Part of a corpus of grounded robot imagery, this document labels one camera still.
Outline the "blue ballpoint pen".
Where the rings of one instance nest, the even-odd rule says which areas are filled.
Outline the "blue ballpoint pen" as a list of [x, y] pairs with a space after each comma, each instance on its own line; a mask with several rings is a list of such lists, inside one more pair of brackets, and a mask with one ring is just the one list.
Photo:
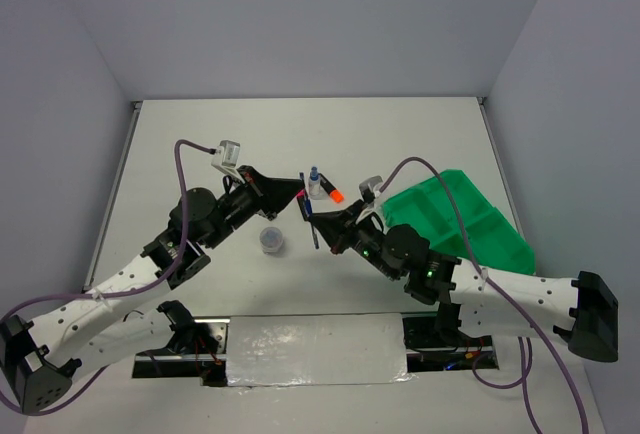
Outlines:
[[309, 220], [310, 216], [312, 214], [312, 205], [311, 205], [311, 201], [310, 201], [310, 198], [308, 196], [307, 189], [306, 189], [304, 173], [303, 172], [299, 172], [299, 177], [300, 177], [301, 181], [303, 182], [303, 189], [302, 189], [303, 200], [304, 200], [304, 204], [305, 204], [306, 218], [307, 218], [308, 222], [310, 223], [310, 229], [311, 229], [311, 236], [312, 236], [312, 240], [313, 240], [313, 245], [314, 245], [314, 248], [316, 250], [319, 250], [319, 247], [320, 247], [319, 246], [319, 238], [318, 238], [318, 235], [317, 235], [317, 232], [315, 230], [314, 225]]

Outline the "orange cap highlighter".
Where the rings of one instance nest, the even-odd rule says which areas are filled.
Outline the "orange cap highlighter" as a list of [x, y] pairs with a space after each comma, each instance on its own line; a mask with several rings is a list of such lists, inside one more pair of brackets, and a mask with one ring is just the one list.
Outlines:
[[328, 197], [339, 204], [344, 201], [344, 195], [323, 175], [320, 174], [320, 185]]

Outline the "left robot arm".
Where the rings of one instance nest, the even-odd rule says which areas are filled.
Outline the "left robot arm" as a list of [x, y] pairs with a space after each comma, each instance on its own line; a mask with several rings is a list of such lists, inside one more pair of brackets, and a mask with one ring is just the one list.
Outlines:
[[255, 215], [274, 219], [302, 191], [300, 179], [265, 177], [240, 167], [221, 197], [181, 190], [167, 228], [129, 264], [84, 294], [60, 294], [59, 308], [31, 320], [12, 310], [1, 321], [1, 372], [13, 394], [9, 409], [25, 416], [65, 407], [75, 380], [138, 352], [169, 349], [217, 354], [220, 342], [179, 301], [137, 309], [189, 281], [214, 249]]

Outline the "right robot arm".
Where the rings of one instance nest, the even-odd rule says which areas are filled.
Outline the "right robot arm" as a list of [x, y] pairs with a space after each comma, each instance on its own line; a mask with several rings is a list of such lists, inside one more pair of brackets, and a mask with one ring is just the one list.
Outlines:
[[560, 340], [583, 359], [619, 358], [616, 296], [604, 279], [582, 271], [575, 278], [545, 278], [475, 267], [431, 248], [408, 224], [377, 227], [357, 201], [308, 221], [339, 255], [357, 253], [414, 300], [437, 308], [434, 330], [446, 345], [485, 336]]

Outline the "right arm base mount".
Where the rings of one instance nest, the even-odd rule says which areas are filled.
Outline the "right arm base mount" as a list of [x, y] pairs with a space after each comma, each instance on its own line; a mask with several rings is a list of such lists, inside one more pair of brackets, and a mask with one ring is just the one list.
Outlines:
[[406, 361], [409, 373], [497, 369], [490, 336], [468, 338], [442, 336], [435, 330], [434, 313], [402, 317]]

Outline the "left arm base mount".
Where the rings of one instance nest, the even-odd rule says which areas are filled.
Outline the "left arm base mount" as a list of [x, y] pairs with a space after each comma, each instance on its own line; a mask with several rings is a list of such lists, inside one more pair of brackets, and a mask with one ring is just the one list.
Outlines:
[[201, 336], [178, 351], [166, 347], [138, 353], [134, 357], [131, 377], [137, 380], [190, 379], [201, 386], [227, 387], [226, 348], [230, 319], [201, 317], [196, 322], [206, 327], [207, 338]]

